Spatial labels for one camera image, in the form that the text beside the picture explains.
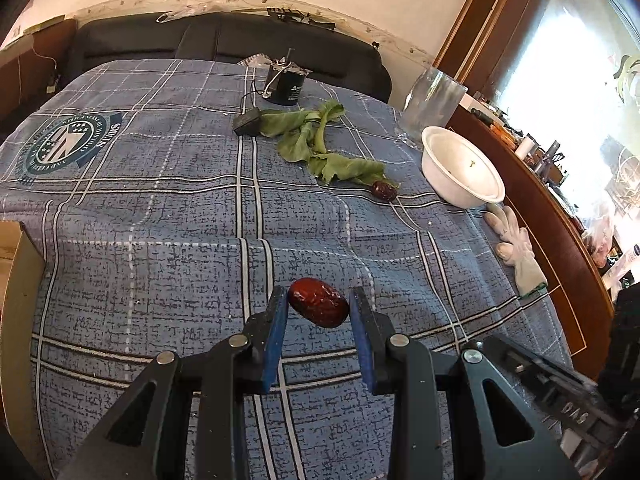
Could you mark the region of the white bowl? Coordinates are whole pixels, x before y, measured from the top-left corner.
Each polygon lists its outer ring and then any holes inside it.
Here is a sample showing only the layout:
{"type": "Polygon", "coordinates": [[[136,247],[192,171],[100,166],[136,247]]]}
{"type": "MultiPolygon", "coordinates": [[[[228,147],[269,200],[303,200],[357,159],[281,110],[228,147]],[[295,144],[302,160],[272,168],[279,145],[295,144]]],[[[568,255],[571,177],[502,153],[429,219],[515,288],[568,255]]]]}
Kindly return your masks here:
{"type": "Polygon", "coordinates": [[[472,142],[449,129],[422,131],[421,169],[436,194],[461,209],[501,203],[506,187],[496,167],[472,142]]]}

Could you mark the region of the white work glove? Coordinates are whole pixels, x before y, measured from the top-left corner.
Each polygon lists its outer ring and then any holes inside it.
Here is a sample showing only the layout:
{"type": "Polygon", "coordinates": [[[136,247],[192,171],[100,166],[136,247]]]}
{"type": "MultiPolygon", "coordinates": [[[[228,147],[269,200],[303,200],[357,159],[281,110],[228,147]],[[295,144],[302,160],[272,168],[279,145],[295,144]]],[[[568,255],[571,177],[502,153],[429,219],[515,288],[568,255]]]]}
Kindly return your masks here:
{"type": "Polygon", "coordinates": [[[513,209],[490,203],[484,219],[500,238],[495,252],[506,266],[513,269],[518,294],[525,298],[547,287],[548,281],[535,258],[528,231],[520,227],[513,209]]]}

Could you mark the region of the cardboard box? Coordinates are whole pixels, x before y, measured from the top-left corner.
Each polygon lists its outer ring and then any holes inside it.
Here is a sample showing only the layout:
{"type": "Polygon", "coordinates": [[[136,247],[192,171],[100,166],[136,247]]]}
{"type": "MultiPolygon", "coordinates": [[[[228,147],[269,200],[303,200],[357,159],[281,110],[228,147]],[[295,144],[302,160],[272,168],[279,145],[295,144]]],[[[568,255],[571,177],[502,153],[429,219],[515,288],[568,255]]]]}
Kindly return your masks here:
{"type": "Polygon", "coordinates": [[[20,222],[1,222],[1,406],[17,443],[36,436],[30,342],[44,260],[20,222]]]}

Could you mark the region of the red date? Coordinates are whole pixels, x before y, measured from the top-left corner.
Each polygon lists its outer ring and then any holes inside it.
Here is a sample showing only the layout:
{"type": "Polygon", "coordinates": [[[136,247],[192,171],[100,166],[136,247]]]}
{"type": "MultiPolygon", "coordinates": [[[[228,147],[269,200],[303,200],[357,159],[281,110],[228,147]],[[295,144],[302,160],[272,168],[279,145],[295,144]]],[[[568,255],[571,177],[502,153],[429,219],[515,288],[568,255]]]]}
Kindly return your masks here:
{"type": "Polygon", "coordinates": [[[349,316],[344,296],[318,278],[293,282],[288,289],[288,303],[303,318],[322,328],[337,328],[349,316]]]}

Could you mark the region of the brown wooden cabinet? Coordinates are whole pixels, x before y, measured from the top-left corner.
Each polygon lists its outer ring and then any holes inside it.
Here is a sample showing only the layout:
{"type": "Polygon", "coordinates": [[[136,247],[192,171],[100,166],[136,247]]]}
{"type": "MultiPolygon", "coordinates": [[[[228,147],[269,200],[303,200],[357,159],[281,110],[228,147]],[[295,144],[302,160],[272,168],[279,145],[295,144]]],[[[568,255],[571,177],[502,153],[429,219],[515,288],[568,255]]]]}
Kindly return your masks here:
{"type": "Polygon", "coordinates": [[[610,345],[614,309],[578,231],[550,192],[478,118],[459,107],[448,127],[477,146],[497,168],[504,202],[529,232],[536,260],[564,330],[573,365],[598,378],[610,345]]]}

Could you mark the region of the black flat adapter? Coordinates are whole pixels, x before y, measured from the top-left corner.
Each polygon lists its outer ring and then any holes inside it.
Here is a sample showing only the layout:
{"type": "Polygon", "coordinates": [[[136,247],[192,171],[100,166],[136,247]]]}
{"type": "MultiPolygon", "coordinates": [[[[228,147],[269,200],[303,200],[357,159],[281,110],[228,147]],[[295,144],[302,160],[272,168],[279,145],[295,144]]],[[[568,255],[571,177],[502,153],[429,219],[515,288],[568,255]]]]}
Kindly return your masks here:
{"type": "Polygon", "coordinates": [[[257,107],[251,107],[232,120],[232,129],[237,136],[258,136],[262,114],[257,107]]]}

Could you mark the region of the black sofa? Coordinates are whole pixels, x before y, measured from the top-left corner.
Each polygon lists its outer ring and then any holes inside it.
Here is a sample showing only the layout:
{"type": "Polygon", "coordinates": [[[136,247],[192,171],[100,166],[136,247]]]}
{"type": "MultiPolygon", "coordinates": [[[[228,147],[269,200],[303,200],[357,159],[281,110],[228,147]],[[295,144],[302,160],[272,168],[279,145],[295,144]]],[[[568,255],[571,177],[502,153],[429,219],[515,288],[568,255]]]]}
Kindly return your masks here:
{"type": "Polygon", "coordinates": [[[378,49],[314,24],[256,14],[217,12],[159,23],[138,14],[92,21],[78,29],[62,71],[68,84],[87,70],[117,60],[186,58],[237,63],[256,53],[282,58],[288,52],[309,77],[356,90],[384,103],[392,78],[378,49]]]}

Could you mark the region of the small black device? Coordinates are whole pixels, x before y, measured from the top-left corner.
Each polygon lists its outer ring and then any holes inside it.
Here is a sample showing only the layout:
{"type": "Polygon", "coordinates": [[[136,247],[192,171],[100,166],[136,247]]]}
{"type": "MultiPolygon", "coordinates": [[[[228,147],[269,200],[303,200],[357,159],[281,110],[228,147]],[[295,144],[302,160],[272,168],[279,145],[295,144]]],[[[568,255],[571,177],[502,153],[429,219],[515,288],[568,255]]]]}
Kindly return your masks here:
{"type": "Polygon", "coordinates": [[[308,74],[295,63],[274,64],[268,70],[262,97],[273,104],[295,105],[308,74]]]}

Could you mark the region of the clear glass jar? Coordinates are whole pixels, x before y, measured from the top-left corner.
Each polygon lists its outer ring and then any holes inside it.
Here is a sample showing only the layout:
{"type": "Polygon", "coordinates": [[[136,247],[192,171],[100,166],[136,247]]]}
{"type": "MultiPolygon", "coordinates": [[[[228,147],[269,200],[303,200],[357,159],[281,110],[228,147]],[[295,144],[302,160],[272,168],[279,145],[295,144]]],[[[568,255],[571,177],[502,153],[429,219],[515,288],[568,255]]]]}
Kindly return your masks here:
{"type": "Polygon", "coordinates": [[[397,121],[401,140],[410,148],[422,148],[426,127],[445,127],[468,91],[437,68],[430,66],[414,82],[397,121]]]}

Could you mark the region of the green leafy vegetable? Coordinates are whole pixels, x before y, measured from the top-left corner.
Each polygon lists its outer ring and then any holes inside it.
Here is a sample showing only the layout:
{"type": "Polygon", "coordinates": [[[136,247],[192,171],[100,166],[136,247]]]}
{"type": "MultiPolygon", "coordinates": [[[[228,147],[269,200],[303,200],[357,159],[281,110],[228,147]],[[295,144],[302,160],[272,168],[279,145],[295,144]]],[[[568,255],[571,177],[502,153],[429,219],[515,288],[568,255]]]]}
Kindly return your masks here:
{"type": "Polygon", "coordinates": [[[304,162],[309,172],[325,184],[352,181],[371,186],[384,182],[396,188],[396,184],[386,178],[382,162],[347,157],[326,148],[326,127],[344,113],[344,106],[335,100],[324,102],[316,110],[262,110],[259,131],[266,138],[279,139],[277,150],[286,162],[304,162]]]}

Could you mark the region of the blue plaid tablecloth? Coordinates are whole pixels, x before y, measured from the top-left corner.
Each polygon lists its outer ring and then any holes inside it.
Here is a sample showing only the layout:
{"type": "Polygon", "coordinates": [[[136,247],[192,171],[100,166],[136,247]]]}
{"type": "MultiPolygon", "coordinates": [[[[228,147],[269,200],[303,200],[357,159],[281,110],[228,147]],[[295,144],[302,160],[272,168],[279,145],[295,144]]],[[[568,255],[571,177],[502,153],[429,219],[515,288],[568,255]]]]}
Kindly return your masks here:
{"type": "Polygon", "coordinates": [[[275,140],[233,132],[264,79],[219,62],[108,62],[3,142],[2,218],[46,262],[30,381],[47,474],[153,356],[206,351],[303,276],[362,286],[398,330],[450,356],[495,332],[570,362],[549,295],[520,297],[482,212],[436,195],[391,107],[314,81],[299,100],[344,106],[326,146],[382,162],[399,188],[384,203],[318,181],[275,140]]]}

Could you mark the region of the dark date near leaves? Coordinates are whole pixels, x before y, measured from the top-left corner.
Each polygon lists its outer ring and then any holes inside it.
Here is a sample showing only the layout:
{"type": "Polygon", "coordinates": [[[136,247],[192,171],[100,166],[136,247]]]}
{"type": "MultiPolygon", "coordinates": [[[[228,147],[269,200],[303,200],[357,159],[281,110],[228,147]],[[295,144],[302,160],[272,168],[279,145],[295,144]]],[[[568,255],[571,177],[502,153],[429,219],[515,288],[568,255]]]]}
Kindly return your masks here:
{"type": "Polygon", "coordinates": [[[375,198],[385,203],[390,203],[397,197],[397,188],[383,180],[372,183],[370,192],[375,198]]]}

